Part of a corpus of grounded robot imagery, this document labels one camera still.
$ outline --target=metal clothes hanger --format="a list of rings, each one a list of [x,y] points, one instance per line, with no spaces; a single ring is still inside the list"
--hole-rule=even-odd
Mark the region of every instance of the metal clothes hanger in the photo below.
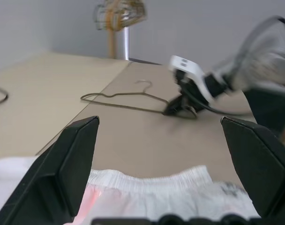
[[[116,94],[113,94],[113,95],[106,95],[106,94],[103,94],[103,93],[91,93],[91,94],[83,95],[81,97],[81,100],[89,102],[89,103],[97,104],[97,105],[105,105],[105,106],[111,106],[111,107],[117,107],[117,108],[139,110],[139,111],[145,111],[145,112],[151,112],[151,113],[162,113],[163,111],[159,111],[159,110],[145,109],[145,108],[128,106],[128,105],[118,105],[118,104],[112,104],[112,103],[98,102],[98,101],[95,101],[95,100],[87,99],[87,98],[92,97],[92,96],[103,96],[103,97],[106,97],[106,98],[113,98],[115,96],[139,96],[139,95],[143,95],[143,96],[147,96],[149,98],[153,98],[155,100],[161,101],[161,102],[165,103],[165,105],[169,104],[169,101],[167,101],[165,99],[162,99],[162,98],[159,98],[159,97],[156,97],[154,95],[150,95],[150,94],[146,93],[146,91],[153,86],[153,83],[151,81],[139,80],[139,81],[136,81],[135,83],[142,83],[142,82],[149,84],[147,87],[145,87],[143,89],[142,92],[116,93]],[[185,117],[185,116],[179,116],[179,115],[175,115],[175,116],[176,117],[185,118],[185,119],[192,119],[192,118]]]

